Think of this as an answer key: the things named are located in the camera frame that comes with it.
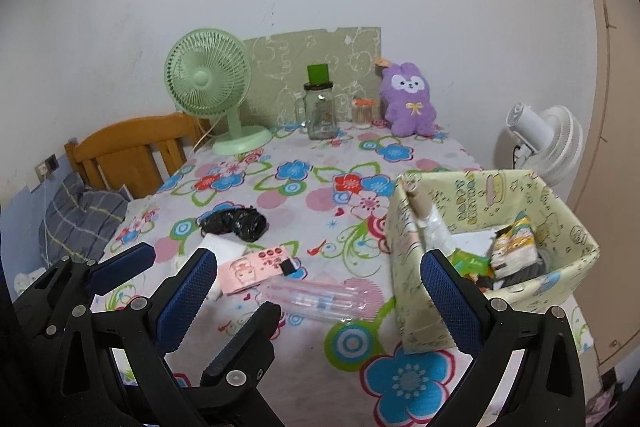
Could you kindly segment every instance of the plaid cushion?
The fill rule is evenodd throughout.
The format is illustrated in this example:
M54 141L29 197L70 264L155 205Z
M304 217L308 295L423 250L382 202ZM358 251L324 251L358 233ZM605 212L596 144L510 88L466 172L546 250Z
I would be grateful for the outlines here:
M87 189L80 174L72 172L49 203L40 226L45 266L64 255L77 263L99 261L126 212L127 200L120 194Z

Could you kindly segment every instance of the wooden chair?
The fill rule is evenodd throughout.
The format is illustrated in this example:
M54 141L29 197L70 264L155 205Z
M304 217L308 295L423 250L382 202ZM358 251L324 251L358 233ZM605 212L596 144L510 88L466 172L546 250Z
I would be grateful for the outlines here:
M209 122L201 122L208 128ZM81 144L67 143L65 150L72 169L84 183L103 190L127 185L133 197L144 198L162 185L150 146L158 147L164 166L172 175L185 162L178 140L186 137L195 145L202 135L198 120L177 112L115 123L88 136Z

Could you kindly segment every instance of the desk fan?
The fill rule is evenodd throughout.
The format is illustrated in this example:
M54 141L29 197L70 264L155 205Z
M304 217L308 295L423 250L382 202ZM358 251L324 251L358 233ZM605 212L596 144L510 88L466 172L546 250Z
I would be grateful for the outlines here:
M246 97L250 81L251 65L244 44L214 28L183 36L164 64L166 89L185 113L209 119L226 116L229 131L216 136L212 149L221 156L249 152L271 140L270 131L264 127L240 123L238 106Z
M520 141L514 152L514 169L531 169L552 186L578 163L582 126L564 105L537 114L518 102L507 115L507 128Z

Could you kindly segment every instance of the fabric storage bin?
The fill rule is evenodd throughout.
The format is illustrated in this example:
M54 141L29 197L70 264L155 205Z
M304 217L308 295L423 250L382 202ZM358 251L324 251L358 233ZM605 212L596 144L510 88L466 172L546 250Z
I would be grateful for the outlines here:
M537 244L549 253L548 274L496 291L514 309L545 312L561 305L598 258L599 247L574 213L535 172L409 172L398 178L417 182L433 198L449 230L455 233L501 227L523 210L534 227ZM440 314L420 279L425 252L415 214L401 183L386 216L396 312L406 353L454 347Z

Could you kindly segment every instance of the blue gripper pad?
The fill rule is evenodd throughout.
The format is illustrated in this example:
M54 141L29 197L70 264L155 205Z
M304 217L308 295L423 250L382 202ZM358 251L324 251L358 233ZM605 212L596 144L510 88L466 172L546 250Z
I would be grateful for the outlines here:
M444 259L444 263L449 264L446 257L438 253ZM449 266L460 282L465 283L455 269L450 264ZM458 349L475 358L484 343L482 325L478 315L462 295L458 284L452 279L453 277L454 274L447 273L431 251L422 256L420 261L422 284L429 292Z
M84 285L88 293L106 295L139 273L151 268L156 260L154 247L138 243L117 256L95 265Z
M194 259L200 253L202 254L200 259ZM190 269L190 266L193 266L193 269L184 282L177 287L156 320L154 345L161 356L178 349L211 285L216 280L218 264L216 256L209 250L198 248L175 277L180 277L183 270ZM162 285L154 293L152 300L161 289Z

